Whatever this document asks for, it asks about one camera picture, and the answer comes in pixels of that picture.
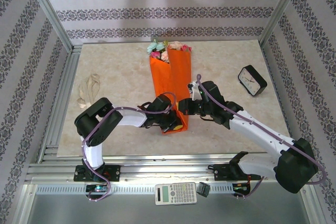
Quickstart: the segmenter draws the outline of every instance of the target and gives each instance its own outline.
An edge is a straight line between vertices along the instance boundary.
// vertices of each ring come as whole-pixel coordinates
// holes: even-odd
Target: clock face
[[[260,89],[259,83],[251,76],[251,74],[245,68],[243,68],[238,78],[252,95],[255,95]]]

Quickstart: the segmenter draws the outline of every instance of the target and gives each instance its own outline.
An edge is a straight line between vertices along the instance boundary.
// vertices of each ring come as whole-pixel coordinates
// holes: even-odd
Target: calculator display
[[[168,202],[169,201],[169,195],[168,195],[168,187],[167,186],[162,187],[162,195],[163,195],[163,202]]]

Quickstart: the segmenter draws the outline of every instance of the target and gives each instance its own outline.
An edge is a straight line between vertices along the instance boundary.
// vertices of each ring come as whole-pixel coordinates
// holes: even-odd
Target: flower bouquet
[[[160,42],[154,40],[147,48],[150,55],[150,67],[154,83],[155,95],[172,92],[176,101],[190,97],[187,85],[191,83],[191,47],[178,41]],[[166,95],[173,102],[171,95]],[[183,126],[172,132],[186,131],[188,129],[188,116],[173,108],[181,119]]]

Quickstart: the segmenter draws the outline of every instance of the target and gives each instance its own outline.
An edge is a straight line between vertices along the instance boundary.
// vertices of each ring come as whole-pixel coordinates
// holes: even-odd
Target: gray floor
[[[263,183],[254,195],[198,196],[187,206],[156,206],[154,195],[114,195],[89,202],[84,195],[36,195],[28,223],[309,223],[301,196],[276,183]]]

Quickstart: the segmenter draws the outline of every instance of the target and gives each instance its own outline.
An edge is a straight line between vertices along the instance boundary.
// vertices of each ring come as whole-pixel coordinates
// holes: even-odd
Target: teal flower
[[[150,54],[157,46],[156,41],[150,43],[150,45],[147,47],[147,53]]]
[[[164,44],[162,42],[158,43],[158,45],[156,46],[157,51],[161,51],[162,49],[164,49]]]

